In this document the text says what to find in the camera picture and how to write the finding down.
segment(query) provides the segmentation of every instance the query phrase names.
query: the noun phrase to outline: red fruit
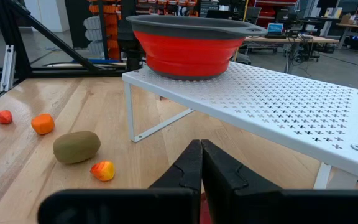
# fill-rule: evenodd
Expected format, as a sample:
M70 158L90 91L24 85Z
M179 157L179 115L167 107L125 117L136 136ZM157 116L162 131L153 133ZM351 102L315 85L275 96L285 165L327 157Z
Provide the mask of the red fruit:
M12 123L12 113L9 110L0 110L0 124Z

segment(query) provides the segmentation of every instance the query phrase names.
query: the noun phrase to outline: shelving unit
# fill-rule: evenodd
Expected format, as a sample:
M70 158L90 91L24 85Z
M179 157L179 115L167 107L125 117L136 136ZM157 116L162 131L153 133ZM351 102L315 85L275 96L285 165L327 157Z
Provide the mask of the shelving unit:
M186 7L190 17L198 17L195 10L198 0L137 0L137 14L174 16L176 6Z
M91 41L88 49L94 54L103 54L106 60L120 60L117 29L121 20L121 0L88 1L89 11L95 15L84 20L85 36Z
M294 6L297 0L250 0L248 6L261 7L262 10L258 16L257 25L267 27L270 22L274 22L276 18L275 9L280 7Z

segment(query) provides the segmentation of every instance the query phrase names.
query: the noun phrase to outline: laptop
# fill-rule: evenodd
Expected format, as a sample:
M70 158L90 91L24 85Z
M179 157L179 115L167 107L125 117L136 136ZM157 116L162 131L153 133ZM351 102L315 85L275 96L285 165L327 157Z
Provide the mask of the laptop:
M282 33L283 28L284 24L282 23L269 23L267 26L267 35L265 35L265 37L271 39L285 39L287 37Z

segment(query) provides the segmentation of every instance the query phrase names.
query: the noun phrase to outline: red storage rack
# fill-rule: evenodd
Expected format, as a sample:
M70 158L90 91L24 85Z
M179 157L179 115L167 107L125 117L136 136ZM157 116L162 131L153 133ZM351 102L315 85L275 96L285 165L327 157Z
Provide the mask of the red storage rack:
M256 2L256 7L261 7L257 25L267 28L270 22L275 22L276 12L274 9L278 7L287 7L293 6L296 4L297 0L250 0L248 6L254 6Z
M257 25L267 28L268 24L274 22L276 12L274 11L273 7L263 7L260 11Z

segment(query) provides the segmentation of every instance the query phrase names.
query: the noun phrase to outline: wall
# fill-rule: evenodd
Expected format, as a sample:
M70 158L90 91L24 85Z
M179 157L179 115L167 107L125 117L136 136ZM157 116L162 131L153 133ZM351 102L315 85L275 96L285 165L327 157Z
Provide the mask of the wall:
M64 0L24 0L24 2L31 15L52 32L64 32L69 29Z

